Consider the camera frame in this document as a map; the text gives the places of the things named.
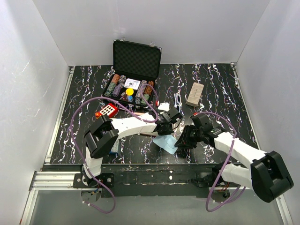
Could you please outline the grey glasses case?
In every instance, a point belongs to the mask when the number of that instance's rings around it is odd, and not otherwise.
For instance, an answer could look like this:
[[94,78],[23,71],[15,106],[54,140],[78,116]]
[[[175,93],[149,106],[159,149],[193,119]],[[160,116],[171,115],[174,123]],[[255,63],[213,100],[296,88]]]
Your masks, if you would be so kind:
[[203,84],[197,82],[193,83],[188,98],[186,100],[186,104],[189,106],[197,107],[200,102],[203,89]]

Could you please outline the white frame sunglasses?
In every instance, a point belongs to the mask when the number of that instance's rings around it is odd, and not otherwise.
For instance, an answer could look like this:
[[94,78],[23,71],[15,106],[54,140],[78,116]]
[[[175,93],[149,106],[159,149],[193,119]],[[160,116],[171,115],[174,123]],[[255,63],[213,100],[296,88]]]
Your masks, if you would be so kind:
[[174,94],[174,107],[181,112],[182,100],[179,93]]

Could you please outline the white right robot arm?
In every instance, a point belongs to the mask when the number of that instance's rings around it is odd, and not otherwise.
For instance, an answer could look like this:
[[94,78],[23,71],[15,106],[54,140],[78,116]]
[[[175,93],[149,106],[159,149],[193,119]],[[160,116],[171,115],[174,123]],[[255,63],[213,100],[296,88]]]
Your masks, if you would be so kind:
[[252,189],[264,202],[270,203],[289,189],[294,182],[281,155],[256,149],[229,131],[210,123],[205,114],[193,115],[193,124],[186,125],[175,143],[179,149],[192,149],[203,142],[239,161],[242,166],[223,162],[213,167],[211,174],[198,179],[207,185],[223,186],[227,182]]

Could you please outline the pink glasses case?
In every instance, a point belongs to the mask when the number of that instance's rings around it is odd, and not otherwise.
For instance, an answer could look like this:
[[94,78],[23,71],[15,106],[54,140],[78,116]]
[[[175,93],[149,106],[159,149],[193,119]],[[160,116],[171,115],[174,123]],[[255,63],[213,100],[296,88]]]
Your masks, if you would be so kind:
[[[135,112],[135,115],[137,115],[138,117],[142,117],[145,113],[143,112]],[[145,135],[145,136],[158,136],[158,132],[146,132],[146,133],[140,133],[140,135]]]

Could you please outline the light blue cloth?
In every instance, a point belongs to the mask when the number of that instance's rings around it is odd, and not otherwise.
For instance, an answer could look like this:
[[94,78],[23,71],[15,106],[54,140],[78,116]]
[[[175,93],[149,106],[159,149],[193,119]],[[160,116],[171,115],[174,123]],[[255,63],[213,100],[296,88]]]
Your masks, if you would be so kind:
[[178,149],[175,147],[177,139],[172,135],[158,135],[153,139],[153,142],[160,148],[164,149],[169,154],[174,154]]

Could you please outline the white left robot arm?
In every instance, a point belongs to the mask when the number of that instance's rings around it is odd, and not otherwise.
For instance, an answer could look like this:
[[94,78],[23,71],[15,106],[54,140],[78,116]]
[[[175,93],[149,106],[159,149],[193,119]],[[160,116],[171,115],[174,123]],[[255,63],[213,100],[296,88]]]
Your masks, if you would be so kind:
[[84,184],[96,187],[100,177],[103,158],[109,154],[113,145],[124,137],[137,134],[155,134],[158,136],[173,133],[173,124],[180,121],[183,116],[173,107],[157,113],[158,120],[154,120],[153,112],[135,115],[123,119],[110,119],[107,115],[100,116],[84,134],[86,155],[82,166]]

